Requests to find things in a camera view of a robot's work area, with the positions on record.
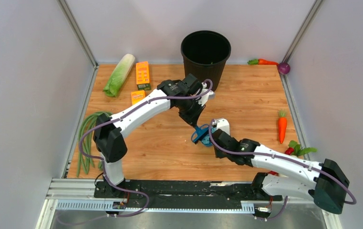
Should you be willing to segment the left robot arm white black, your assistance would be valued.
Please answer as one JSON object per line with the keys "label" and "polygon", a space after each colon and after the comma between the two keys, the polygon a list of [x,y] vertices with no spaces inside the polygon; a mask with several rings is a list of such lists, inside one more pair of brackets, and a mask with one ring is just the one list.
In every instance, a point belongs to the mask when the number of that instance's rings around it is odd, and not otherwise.
{"label": "left robot arm white black", "polygon": [[209,97],[213,95],[210,79],[199,81],[189,74],[183,80],[162,81],[146,98],[112,116],[102,115],[93,129],[93,140],[103,162],[106,191],[114,198],[125,191],[122,158],[127,153],[125,139],[154,116],[179,109],[179,117],[191,127],[198,119]]}

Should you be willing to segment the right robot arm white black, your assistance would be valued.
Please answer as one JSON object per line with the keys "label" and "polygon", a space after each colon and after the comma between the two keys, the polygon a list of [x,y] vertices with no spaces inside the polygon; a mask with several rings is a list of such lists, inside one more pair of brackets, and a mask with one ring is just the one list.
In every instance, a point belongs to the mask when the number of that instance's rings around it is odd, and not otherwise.
{"label": "right robot arm white black", "polygon": [[266,196],[289,196],[312,200],[316,206],[341,214],[345,204],[355,204],[349,192],[349,180],[333,160],[324,162],[295,158],[272,150],[257,141],[236,140],[221,129],[209,135],[216,157],[228,158],[238,165],[263,168],[281,175],[259,173],[251,193],[262,200]]}

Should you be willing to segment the blue hand brush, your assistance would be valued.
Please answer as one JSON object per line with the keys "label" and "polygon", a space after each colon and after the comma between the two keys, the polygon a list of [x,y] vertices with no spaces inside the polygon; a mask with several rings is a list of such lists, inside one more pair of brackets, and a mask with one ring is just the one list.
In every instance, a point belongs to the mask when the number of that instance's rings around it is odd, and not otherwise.
{"label": "blue hand brush", "polygon": [[194,144],[197,144],[197,143],[201,142],[201,139],[203,137],[205,137],[206,135],[209,136],[208,129],[209,129],[209,125],[208,124],[204,124],[204,125],[202,125],[200,127],[195,126],[195,132],[191,136],[191,141]]}

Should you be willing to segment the blue dustpan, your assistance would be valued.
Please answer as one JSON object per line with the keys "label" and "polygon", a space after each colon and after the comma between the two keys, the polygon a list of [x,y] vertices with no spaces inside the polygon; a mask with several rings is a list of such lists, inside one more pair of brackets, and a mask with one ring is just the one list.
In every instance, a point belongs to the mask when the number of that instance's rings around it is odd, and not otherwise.
{"label": "blue dustpan", "polygon": [[209,137],[208,135],[206,135],[205,137],[203,137],[203,138],[201,139],[201,143],[202,143],[204,146],[206,146],[206,147],[211,147],[211,146],[213,146],[213,145],[212,145],[212,142],[211,142],[211,140],[210,140],[210,137]]}

